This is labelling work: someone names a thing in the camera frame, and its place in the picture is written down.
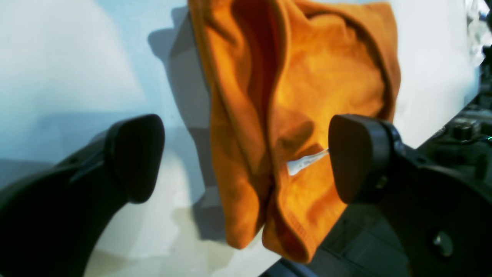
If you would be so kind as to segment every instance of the white label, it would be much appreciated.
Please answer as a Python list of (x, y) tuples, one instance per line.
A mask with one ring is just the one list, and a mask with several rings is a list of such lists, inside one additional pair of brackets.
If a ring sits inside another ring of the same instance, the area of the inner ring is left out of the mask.
[(289, 161), (287, 162), (287, 167), (289, 168), (289, 174), (291, 176), (296, 175), (299, 173), (301, 170), (305, 169), (306, 167), (312, 165), (316, 161), (320, 160), (324, 156), (328, 155), (330, 152), (328, 151), (328, 148), (325, 150), (306, 157), (302, 157), (301, 159), (297, 161)]

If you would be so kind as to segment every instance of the fabric fold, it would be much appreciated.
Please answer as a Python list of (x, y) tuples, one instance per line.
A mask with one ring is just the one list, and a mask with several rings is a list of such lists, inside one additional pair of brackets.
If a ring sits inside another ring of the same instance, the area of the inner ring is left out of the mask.
[(291, 176), (287, 162), (328, 148), (335, 114), (391, 121), (400, 86), (387, 3), (188, 0), (212, 93), (213, 166), (227, 242), (309, 262), (345, 209), (329, 156)]

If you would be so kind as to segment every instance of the white backdrop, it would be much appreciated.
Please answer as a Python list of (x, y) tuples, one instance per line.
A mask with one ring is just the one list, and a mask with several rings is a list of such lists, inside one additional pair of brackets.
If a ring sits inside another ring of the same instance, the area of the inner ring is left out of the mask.
[[(395, 125), (417, 147), (476, 93), (476, 74), (461, 0), (392, 3), (402, 72)], [(156, 190), (118, 212), (88, 277), (253, 277), (279, 258), (259, 237), (243, 251), (223, 242), (210, 99), (186, 13), (185, 0), (0, 1), (0, 187), (120, 119), (164, 121)]]

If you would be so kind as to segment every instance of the screw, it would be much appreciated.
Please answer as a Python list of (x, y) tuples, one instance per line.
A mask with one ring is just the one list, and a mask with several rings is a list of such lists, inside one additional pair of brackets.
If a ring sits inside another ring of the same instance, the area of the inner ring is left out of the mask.
[(443, 257), (450, 257), (453, 254), (453, 241), (448, 234), (443, 231), (437, 232), (432, 238), (434, 249)]

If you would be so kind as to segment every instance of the orange t-shirt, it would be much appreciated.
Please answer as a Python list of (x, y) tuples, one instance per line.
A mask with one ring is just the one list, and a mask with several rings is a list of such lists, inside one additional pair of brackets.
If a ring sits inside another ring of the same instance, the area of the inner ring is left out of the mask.
[(328, 148), (335, 114), (392, 120), (400, 86), (386, 3), (188, 0), (212, 91), (211, 147), (227, 242), (309, 262), (345, 209)]

